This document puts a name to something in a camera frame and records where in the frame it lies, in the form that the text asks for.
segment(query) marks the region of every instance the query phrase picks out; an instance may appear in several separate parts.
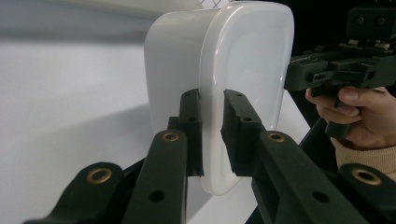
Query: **black handle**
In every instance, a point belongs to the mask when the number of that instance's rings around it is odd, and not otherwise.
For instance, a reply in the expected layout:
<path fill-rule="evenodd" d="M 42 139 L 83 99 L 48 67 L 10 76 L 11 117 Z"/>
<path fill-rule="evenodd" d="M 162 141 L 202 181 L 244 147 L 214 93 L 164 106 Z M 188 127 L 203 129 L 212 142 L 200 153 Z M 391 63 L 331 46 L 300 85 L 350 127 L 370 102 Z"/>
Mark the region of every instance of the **black handle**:
<path fill-rule="evenodd" d="M 333 138 L 345 139 L 349 132 L 350 124 L 339 124 L 329 121 L 325 133 Z"/>

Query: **screw hole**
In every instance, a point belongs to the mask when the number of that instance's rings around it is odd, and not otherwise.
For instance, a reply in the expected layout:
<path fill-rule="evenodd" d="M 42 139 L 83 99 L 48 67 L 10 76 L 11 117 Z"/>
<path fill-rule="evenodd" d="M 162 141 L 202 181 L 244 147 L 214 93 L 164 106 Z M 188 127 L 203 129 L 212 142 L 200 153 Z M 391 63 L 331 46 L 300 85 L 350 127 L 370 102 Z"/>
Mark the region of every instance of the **screw hole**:
<path fill-rule="evenodd" d="M 189 122 L 195 122 L 195 121 L 197 121 L 197 120 L 198 120 L 198 119 L 195 118 L 195 117 L 188 118 L 188 121 L 189 121 Z"/>
<path fill-rule="evenodd" d="M 355 20 L 357 25 L 362 25 L 364 23 L 364 18 L 363 17 L 358 17 Z"/>
<path fill-rule="evenodd" d="M 177 133 L 166 133 L 163 135 L 163 141 L 174 142 L 178 139 Z"/>
<path fill-rule="evenodd" d="M 314 198 L 321 203 L 328 203 L 330 201 L 329 197 L 326 194 L 319 191 L 313 192 L 312 196 L 314 196 Z"/>
<path fill-rule="evenodd" d="M 163 200 L 165 197 L 165 194 L 161 190 L 155 190 L 150 193 L 148 196 L 148 199 L 152 201 L 153 203 L 157 203 Z"/>

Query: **finger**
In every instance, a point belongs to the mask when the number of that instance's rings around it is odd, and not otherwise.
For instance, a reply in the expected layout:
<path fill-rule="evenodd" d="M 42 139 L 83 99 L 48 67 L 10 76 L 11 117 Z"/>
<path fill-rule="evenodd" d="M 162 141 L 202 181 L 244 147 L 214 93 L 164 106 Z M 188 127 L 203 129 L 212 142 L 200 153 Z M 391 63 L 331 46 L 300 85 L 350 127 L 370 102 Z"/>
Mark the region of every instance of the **finger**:
<path fill-rule="evenodd" d="M 356 108 L 355 106 L 345 105 L 341 107 L 334 107 L 334 101 L 335 101 L 334 98 L 326 95 L 312 97 L 310 93 L 311 90 L 307 90 L 305 92 L 305 98 L 306 100 L 308 100 L 309 102 L 315 105 L 326 107 L 332 110 L 333 112 L 348 115 L 350 117 L 355 117 L 360 113 L 359 109 Z"/>
<path fill-rule="evenodd" d="M 327 95 L 320 95 L 317 97 L 312 97 L 311 96 L 311 89 L 306 90 L 305 92 L 305 98 L 307 101 L 311 102 L 312 104 L 315 105 L 322 105 L 327 108 L 333 108 L 334 107 L 334 98 L 331 96 Z"/>
<path fill-rule="evenodd" d="M 381 111 L 395 103 L 385 88 L 374 90 L 344 87 L 338 93 L 340 100 L 347 105 L 365 106 L 373 111 Z"/>
<path fill-rule="evenodd" d="M 326 121 L 339 124 L 349 124 L 361 120 L 361 115 L 349 116 L 338 111 L 333 111 L 325 106 L 317 105 L 318 114 Z"/>

